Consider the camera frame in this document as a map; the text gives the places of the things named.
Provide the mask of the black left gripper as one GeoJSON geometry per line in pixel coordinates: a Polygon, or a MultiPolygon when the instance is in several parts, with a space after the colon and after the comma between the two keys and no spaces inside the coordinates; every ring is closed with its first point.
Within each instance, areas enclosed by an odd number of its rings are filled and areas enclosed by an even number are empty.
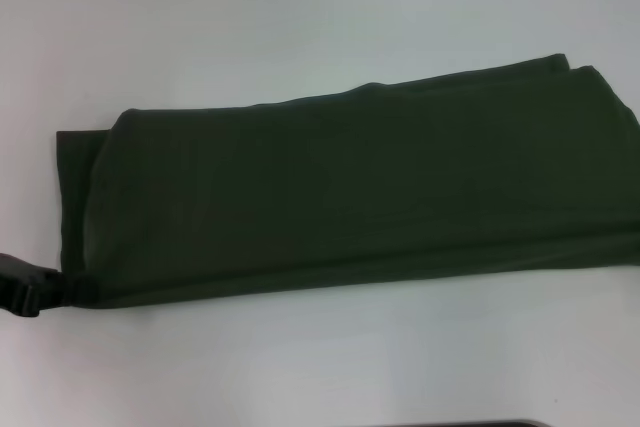
{"type": "Polygon", "coordinates": [[[87,277],[69,277],[1,254],[1,309],[15,316],[35,318],[43,310],[91,306],[98,297],[97,285],[87,277]]]}

